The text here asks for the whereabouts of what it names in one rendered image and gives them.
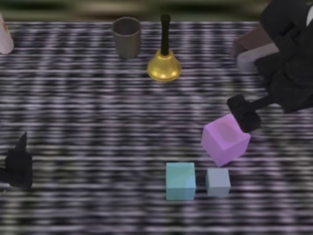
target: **table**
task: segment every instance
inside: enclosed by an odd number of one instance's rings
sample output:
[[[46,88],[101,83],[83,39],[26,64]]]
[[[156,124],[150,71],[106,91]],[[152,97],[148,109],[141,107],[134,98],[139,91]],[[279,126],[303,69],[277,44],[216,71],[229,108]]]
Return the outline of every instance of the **table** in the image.
[[[260,111],[263,128],[227,166],[230,196],[205,195],[215,165],[203,126],[228,113],[230,96],[264,94],[229,57],[256,23],[172,23],[183,73],[165,84],[146,74],[159,23],[143,23],[129,61],[115,54],[109,23],[8,26],[16,48],[0,57],[0,149],[29,132],[34,185],[0,197],[1,235],[312,234],[312,110]],[[165,200],[166,162],[195,162],[194,201]]]

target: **cup rim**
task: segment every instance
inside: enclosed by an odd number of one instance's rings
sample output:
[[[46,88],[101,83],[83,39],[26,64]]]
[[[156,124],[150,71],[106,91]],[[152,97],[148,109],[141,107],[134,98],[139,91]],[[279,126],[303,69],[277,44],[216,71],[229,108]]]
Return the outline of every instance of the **cup rim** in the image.
[[[123,34],[119,34],[119,33],[115,32],[115,30],[114,30],[114,25],[115,25],[117,22],[119,22],[119,21],[121,21],[121,20],[125,20],[125,19],[133,20],[133,21],[137,22],[137,23],[139,24],[139,30],[136,31],[135,33],[128,34],[128,35],[123,35]],[[115,21],[113,21],[113,23],[112,23],[112,32],[113,32],[114,34],[120,36],[120,37],[131,37],[131,36],[134,36],[135,34],[137,34],[137,33],[140,32],[140,31],[141,31],[141,22],[140,22],[139,20],[137,20],[136,18],[134,18],[134,17],[130,17],[130,16],[120,17],[120,18],[116,19]]]

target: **gray cube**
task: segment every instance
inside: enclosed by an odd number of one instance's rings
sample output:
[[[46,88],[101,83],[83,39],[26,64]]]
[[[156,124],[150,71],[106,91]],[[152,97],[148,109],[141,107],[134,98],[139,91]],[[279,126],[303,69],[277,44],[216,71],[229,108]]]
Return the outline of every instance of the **gray cube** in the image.
[[[208,196],[226,197],[230,190],[230,179],[228,169],[209,168],[205,176],[206,191]]]

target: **purple cube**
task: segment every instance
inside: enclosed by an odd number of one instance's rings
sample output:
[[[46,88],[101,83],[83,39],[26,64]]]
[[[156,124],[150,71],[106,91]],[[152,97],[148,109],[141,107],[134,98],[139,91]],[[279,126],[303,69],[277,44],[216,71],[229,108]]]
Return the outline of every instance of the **purple cube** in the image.
[[[204,126],[201,146],[220,167],[246,152],[250,134],[243,133],[232,114]]]

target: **gray cup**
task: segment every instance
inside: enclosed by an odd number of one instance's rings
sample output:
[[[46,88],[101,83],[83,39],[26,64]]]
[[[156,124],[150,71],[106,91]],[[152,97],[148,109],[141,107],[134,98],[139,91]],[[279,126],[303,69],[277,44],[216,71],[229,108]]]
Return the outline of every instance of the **gray cup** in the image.
[[[117,54],[124,59],[135,58],[140,52],[141,23],[132,17],[113,22],[112,33]]]

